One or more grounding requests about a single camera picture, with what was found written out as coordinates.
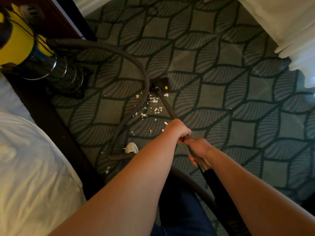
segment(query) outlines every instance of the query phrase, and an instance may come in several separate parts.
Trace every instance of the jeans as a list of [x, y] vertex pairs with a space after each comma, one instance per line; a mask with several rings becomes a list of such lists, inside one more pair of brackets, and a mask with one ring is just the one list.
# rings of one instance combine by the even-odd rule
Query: jeans
[[190, 186], [169, 174], [160, 200], [161, 226], [154, 224], [150, 236], [215, 236], [205, 211]]

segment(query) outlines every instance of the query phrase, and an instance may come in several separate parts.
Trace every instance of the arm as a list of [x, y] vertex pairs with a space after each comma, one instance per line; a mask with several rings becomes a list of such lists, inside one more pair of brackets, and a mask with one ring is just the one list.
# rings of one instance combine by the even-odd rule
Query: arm
[[[253, 236], [314, 235], [315, 217], [295, 202], [205, 139], [187, 139], [185, 143], [214, 169]], [[193, 156], [189, 158], [197, 166]]]
[[190, 134], [179, 119], [149, 142], [102, 190], [55, 229], [54, 235], [150, 235], [176, 142]]

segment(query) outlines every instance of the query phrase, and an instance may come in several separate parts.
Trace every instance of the floor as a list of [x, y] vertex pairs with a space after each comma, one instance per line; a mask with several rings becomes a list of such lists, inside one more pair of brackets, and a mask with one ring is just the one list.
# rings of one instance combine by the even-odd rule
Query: floor
[[[134, 55], [150, 78], [167, 75], [167, 99], [193, 137], [206, 138], [298, 203], [315, 191], [315, 90], [303, 87], [299, 71], [288, 71], [290, 60], [274, 54], [277, 45], [237, 0], [112, 0], [86, 19], [99, 42]], [[52, 103], [106, 177], [106, 149], [143, 94], [142, 76], [105, 51], [83, 51], [77, 62], [95, 71], [85, 99], [52, 96]], [[128, 122], [116, 152], [128, 142], [141, 148], [161, 133], [170, 118], [157, 107], [160, 101], [150, 102]], [[185, 146], [177, 146], [174, 164], [207, 187]]]

